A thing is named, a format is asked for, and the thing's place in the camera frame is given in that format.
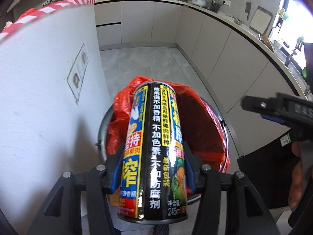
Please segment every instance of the hand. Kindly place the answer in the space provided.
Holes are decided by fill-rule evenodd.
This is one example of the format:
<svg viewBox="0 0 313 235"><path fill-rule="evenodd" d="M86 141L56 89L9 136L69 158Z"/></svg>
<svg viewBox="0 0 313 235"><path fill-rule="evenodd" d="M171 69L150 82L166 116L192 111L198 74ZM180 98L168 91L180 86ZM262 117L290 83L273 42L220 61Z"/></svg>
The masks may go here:
<svg viewBox="0 0 313 235"><path fill-rule="evenodd" d="M301 157L300 153L300 143L294 142L291 146L292 153L298 157ZM290 193L288 198L288 205L289 208L295 208L302 197L303 188L301 186L303 180L303 170L301 162L298 162L295 166L294 170L292 171L292 184L290 187Z"/></svg>

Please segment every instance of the tile floor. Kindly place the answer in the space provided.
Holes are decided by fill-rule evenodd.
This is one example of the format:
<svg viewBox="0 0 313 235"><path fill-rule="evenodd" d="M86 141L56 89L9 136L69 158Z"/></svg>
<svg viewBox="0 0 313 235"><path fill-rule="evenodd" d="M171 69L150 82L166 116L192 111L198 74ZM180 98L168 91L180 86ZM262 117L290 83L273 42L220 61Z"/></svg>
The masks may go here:
<svg viewBox="0 0 313 235"><path fill-rule="evenodd" d="M207 100L219 112L206 87L177 48L122 48L101 51L101 60L111 100L118 91L122 90L130 80L137 75L148 76L153 79L166 80L190 86L202 98ZM234 142L229 137L230 161L228 173L239 170L237 165L238 154ZM192 232L199 203L188 206L188 219L170 225L170 235L189 235ZM152 227L125 222L117 218L117 207L110 206L114 227L122 235L151 235ZM226 197L221 194L221 219L219 234L224 234L226 222ZM83 235L89 234L87 216L82 217Z"/></svg>

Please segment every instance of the black can label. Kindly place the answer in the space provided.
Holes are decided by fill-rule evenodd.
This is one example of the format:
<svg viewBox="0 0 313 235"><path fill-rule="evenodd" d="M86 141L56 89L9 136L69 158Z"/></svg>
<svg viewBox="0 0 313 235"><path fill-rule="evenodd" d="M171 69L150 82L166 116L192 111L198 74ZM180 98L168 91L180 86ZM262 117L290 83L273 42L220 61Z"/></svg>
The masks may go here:
<svg viewBox="0 0 313 235"><path fill-rule="evenodd" d="M182 140L173 89L159 82L139 88L134 95L124 152L120 215L144 220L186 216ZM133 175L128 182L127 172Z"/></svg>

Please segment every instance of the red trash bag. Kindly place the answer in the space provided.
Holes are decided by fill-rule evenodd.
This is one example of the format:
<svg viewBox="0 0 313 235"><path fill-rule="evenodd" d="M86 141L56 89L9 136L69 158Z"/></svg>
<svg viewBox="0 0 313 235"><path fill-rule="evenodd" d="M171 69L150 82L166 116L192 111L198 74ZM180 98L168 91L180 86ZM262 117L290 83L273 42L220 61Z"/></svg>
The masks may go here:
<svg viewBox="0 0 313 235"><path fill-rule="evenodd" d="M114 98L114 115L109 123L106 137L108 155L115 154L121 142L125 141L134 92L139 85L147 81L153 80L136 76ZM210 164L219 172L226 172L229 167L226 137L213 110L190 87L164 82L176 92L182 136L191 152L200 156L204 163Z"/></svg>

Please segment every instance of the kitchen cabinet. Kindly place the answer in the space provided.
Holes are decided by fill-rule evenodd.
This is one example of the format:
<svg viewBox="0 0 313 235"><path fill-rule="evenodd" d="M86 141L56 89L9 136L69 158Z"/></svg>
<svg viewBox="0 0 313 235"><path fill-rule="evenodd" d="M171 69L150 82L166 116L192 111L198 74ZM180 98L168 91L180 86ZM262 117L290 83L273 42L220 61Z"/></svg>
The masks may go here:
<svg viewBox="0 0 313 235"><path fill-rule="evenodd" d="M122 1L122 43L151 41L155 4L154 1Z"/></svg>
<svg viewBox="0 0 313 235"><path fill-rule="evenodd" d="M195 48L203 20L203 13L189 7L183 7L175 42L189 57Z"/></svg>
<svg viewBox="0 0 313 235"><path fill-rule="evenodd" d="M204 17L191 60L207 79L211 74L230 35L231 29L223 23Z"/></svg>
<svg viewBox="0 0 313 235"><path fill-rule="evenodd" d="M121 22L121 2L100 3L94 6L96 26Z"/></svg>
<svg viewBox="0 0 313 235"><path fill-rule="evenodd" d="M254 45L231 31L208 78L226 112L245 94L268 62Z"/></svg>
<svg viewBox="0 0 313 235"><path fill-rule="evenodd" d="M183 6L157 2L154 10L152 42L175 43Z"/></svg>
<svg viewBox="0 0 313 235"><path fill-rule="evenodd" d="M121 43L121 25L97 26L99 47Z"/></svg>
<svg viewBox="0 0 313 235"><path fill-rule="evenodd" d="M269 62L245 95L269 98L275 97L277 92L293 95L286 80ZM286 126L261 118L260 114L244 111L240 101L228 112L228 117L245 155L265 146L289 130Z"/></svg>

